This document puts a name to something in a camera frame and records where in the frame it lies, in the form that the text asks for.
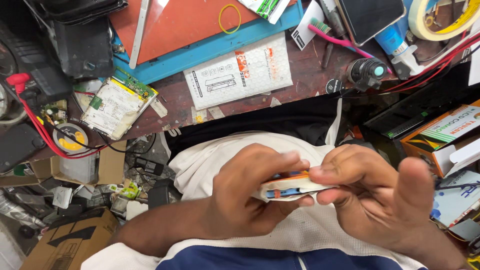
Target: yellow rubber band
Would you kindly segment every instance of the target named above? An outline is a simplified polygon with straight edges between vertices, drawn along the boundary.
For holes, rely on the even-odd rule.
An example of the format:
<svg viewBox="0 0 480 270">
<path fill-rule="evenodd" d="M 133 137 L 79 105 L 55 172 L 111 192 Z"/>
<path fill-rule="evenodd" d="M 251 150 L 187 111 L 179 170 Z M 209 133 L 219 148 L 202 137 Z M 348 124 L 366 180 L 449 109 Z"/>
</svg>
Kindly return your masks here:
<svg viewBox="0 0 480 270">
<path fill-rule="evenodd" d="M 239 26 L 237 26 L 237 29 L 233 30 L 232 32 L 229 32 L 227 30 L 225 30 L 222 26 L 222 23 L 220 22 L 220 18 L 222 17 L 222 12 L 224 9 L 226 9 L 227 7 L 234 7 L 237 12 L 239 13 Z M 240 28 L 240 24 L 241 24 L 241 15 L 240 15 L 240 11 L 238 10 L 238 8 L 234 5 L 234 4 L 228 4 L 226 5 L 225 7 L 223 7 L 222 10 L 220 10 L 220 14 L 218 15 L 218 25 L 220 26 L 220 28 L 223 30 L 223 32 L 227 33 L 227 34 L 233 34 L 235 33 L 239 28 Z"/>
</svg>

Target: person's left hand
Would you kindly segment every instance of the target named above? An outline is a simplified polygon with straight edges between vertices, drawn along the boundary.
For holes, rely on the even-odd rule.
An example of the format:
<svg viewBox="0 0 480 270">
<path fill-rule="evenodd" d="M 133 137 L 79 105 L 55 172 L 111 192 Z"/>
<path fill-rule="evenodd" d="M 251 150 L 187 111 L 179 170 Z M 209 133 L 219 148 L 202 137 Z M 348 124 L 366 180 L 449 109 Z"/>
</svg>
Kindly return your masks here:
<svg viewBox="0 0 480 270">
<path fill-rule="evenodd" d="M 299 206 L 312 206 L 311 196 L 296 201 L 265 203 L 252 193 L 277 173 L 301 171 L 310 167 L 296 152 L 279 154 L 252 144 L 238 152 L 213 179 L 213 193 L 207 198 L 204 226 L 213 239 L 259 236 L 270 233 L 276 225 Z"/>
</svg>

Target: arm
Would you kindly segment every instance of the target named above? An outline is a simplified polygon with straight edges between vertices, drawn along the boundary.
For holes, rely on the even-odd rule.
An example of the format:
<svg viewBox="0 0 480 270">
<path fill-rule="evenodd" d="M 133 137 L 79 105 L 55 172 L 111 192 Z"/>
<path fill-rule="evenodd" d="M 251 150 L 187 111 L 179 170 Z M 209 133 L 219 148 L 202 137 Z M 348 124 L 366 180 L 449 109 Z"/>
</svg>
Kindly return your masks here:
<svg viewBox="0 0 480 270">
<path fill-rule="evenodd" d="M 212 196 L 148 210 L 121 227 L 110 244 L 124 243 L 142 254 L 164 257 L 172 245 L 186 239 L 268 234 L 300 205 L 313 205 L 313 198 L 265 203 L 251 194 L 276 173 L 309 166 L 297 153 L 279 154 L 269 147 L 250 145 L 213 179 Z"/>
<path fill-rule="evenodd" d="M 366 147 L 340 146 L 310 169 L 319 184 L 339 188 L 317 194 L 333 203 L 342 229 L 362 241 L 404 254 L 430 270 L 466 269 L 466 260 L 444 233 L 428 221 L 434 186 L 428 165 L 407 158 L 398 172 Z"/>
</svg>

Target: white cloth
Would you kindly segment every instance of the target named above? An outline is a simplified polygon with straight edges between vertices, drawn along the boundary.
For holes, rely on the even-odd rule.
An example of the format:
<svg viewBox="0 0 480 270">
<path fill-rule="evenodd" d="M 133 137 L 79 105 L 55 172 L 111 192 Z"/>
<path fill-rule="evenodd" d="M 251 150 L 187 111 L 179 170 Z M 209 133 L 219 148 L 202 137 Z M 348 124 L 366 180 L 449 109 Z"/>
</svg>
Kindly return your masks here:
<svg viewBox="0 0 480 270">
<path fill-rule="evenodd" d="M 212 180 L 220 168 L 242 148 L 252 143 L 271 147 L 279 153 L 296 150 L 301 158 L 310 161 L 312 166 L 322 163 L 325 155 L 334 146 L 313 147 L 305 141 L 287 135 L 271 133 L 240 134 L 205 142 L 191 147 L 170 163 L 177 173 L 175 186 L 182 192 L 182 200 L 192 200 L 212 194 Z M 173 258 L 182 249 L 192 245 L 211 245 L 219 247 L 253 247 L 276 250 L 306 252 L 324 248 L 342 250 L 348 255 L 377 255 L 396 261 L 402 269 L 417 270 L 423 265 L 395 252 L 380 248 L 347 235 L 338 224 L 333 205 L 301 208 L 295 210 L 274 231 L 266 236 L 231 238 L 227 240 L 189 239 L 171 247 L 162 260 Z M 121 258 L 119 264 L 110 265 L 113 256 Z M 119 269 L 153 269 L 159 259 L 129 250 L 123 244 L 115 244 L 93 255 L 83 263 L 82 269 L 119 270 Z"/>
</svg>

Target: person's right hand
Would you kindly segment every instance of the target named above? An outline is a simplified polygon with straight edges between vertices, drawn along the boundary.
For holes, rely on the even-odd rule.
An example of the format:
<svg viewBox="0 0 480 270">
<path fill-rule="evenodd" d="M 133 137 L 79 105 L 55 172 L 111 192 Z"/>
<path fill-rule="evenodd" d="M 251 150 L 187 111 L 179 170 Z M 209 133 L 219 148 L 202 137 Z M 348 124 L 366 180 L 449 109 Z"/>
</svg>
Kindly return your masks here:
<svg viewBox="0 0 480 270">
<path fill-rule="evenodd" d="M 441 243 L 441 248 L 451 245 L 429 223 L 434 184 L 420 159 L 406 158 L 397 172 L 375 151 L 343 145 L 329 152 L 321 166 L 310 168 L 309 176 L 315 183 L 340 185 L 319 192 L 317 201 L 335 205 L 338 222 L 350 236 L 419 261 L 427 257 L 442 261 L 426 254 L 433 254 L 433 243 Z M 458 262 L 459 252 L 452 250 L 450 258 Z"/>
</svg>

